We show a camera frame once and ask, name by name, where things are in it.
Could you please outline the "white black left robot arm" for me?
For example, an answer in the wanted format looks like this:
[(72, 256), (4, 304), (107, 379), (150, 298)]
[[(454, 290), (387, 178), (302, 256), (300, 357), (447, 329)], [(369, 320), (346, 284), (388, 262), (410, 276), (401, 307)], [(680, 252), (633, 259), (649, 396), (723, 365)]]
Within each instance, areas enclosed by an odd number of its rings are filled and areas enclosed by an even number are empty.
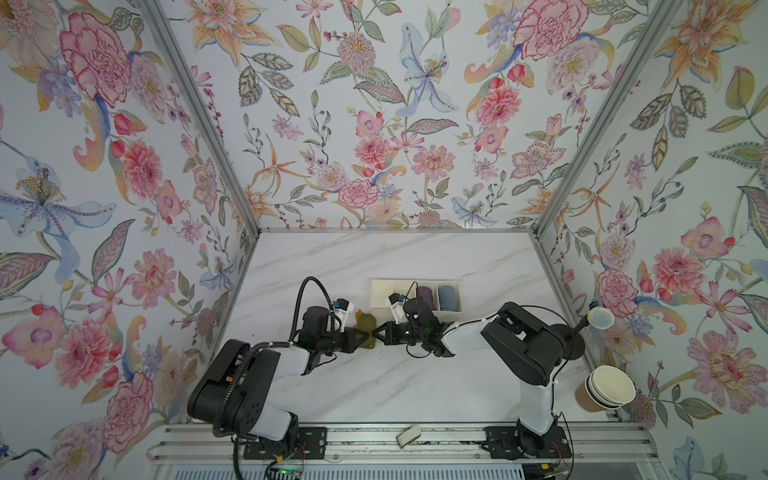
[(360, 348), (369, 334), (348, 324), (354, 313), (353, 303), (339, 299), (331, 308), (307, 309), (302, 328), (288, 341), (228, 340), (194, 387), (188, 416), (210, 425), (216, 437), (295, 444), (298, 417), (268, 403), (272, 383), (306, 376)]

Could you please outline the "green striped sock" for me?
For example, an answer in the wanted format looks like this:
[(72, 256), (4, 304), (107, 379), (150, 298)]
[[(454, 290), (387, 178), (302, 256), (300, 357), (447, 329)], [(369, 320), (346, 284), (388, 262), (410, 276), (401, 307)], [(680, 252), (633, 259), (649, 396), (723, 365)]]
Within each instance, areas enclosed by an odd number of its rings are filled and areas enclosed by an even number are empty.
[(377, 319), (371, 313), (358, 310), (355, 314), (356, 328), (361, 332), (367, 334), (366, 339), (360, 344), (362, 349), (374, 349), (376, 345), (376, 339), (373, 337), (372, 332), (377, 328)]

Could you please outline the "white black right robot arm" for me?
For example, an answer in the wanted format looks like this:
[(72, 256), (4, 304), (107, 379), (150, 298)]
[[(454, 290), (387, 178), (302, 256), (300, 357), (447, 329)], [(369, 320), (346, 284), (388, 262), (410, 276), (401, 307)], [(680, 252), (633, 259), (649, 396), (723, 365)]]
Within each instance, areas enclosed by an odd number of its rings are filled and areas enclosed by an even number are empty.
[(372, 331), (386, 345), (421, 346), (438, 358), (491, 349), (521, 382), (518, 427), (543, 437), (556, 425), (553, 375), (570, 346), (561, 325), (548, 325), (514, 302), (488, 316), (443, 323), (418, 298), (390, 306), (394, 317)]

